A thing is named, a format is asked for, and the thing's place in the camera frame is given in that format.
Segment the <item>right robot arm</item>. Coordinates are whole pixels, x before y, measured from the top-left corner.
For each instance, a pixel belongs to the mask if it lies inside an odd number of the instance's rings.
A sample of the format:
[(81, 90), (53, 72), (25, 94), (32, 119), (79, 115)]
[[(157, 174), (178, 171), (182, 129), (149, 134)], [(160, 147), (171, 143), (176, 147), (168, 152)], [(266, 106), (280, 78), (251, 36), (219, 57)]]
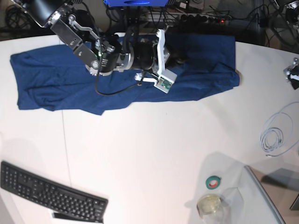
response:
[(49, 27), (86, 65), (92, 75), (108, 76), (113, 71), (165, 71), (186, 61), (186, 55), (166, 42), (165, 30), (151, 32), (156, 40), (139, 40), (140, 25), (131, 24), (119, 37), (105, 33), (95, 24), (88, 8), (73, 7), (72, 0), (15, 0), (40, 27)]

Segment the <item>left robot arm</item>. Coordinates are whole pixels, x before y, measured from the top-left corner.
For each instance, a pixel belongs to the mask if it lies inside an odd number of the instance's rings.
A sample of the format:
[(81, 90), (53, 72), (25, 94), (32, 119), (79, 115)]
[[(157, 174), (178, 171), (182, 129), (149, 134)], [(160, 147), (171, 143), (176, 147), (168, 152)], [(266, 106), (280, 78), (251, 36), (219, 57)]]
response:
[[(282, 45), (288, 49), (299, 49), (299, 2), (297, 0), (275, 0), (271, 2), (275, 11), (269, 20), (269, 28)], [(289, 31), (292, 42), (286, 41), (280, 30)], [(285, 78), (294, 90), (299, 88), (299, 58), (295, 57), (291, 65), (283, 70)]]

